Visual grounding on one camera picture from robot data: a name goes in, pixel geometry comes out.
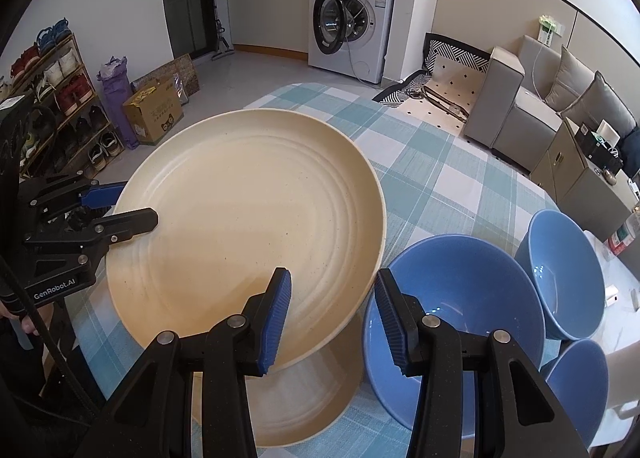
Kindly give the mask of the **left hand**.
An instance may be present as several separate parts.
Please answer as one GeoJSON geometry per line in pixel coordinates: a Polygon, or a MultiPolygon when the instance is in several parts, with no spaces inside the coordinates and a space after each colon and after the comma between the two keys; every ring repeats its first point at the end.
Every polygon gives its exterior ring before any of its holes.
{"type": "Polygon", "coordinates": [[[20,326],[22,331],[26,334],[39,334],[38,329],[29,316],[25,316],[21,319],[20,317],[10,313],[3,303],[0,303],[0,316],[3,318],[9,318],[13,323],[17,323],[17,325],[20,326]]]}

